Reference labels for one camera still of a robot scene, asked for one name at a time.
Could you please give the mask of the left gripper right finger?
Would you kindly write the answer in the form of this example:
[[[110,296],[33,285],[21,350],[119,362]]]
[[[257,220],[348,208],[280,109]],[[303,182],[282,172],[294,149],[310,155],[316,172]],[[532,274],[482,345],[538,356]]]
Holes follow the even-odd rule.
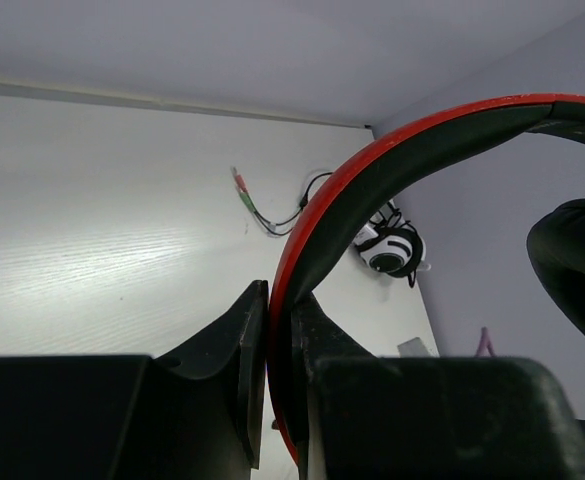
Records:
[[[303,479],[585,479],[585,435],[537,362],[377,357],[313,297],[291,334]]]

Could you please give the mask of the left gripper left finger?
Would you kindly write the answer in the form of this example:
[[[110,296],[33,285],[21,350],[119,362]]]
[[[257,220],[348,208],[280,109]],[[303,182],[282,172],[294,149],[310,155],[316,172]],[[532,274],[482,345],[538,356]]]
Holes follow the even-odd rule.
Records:
[[[0,479],[249,478],[267,320],[255,281],[159,357],[0,357]]]

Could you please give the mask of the red headphones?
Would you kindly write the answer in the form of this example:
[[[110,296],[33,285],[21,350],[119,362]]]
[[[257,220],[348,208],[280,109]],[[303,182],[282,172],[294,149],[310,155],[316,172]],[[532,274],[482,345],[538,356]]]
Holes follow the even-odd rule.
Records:
[[[392,198],[524,133],[585,145],[585,96],[462,105],[365,147],[309,201],[279,261],[267,368],[283,441],[303,479],[585,479],[585,421],[523,358],[378,358],[331,321],[314,288],[348,247],[413,278],[425,250]]]

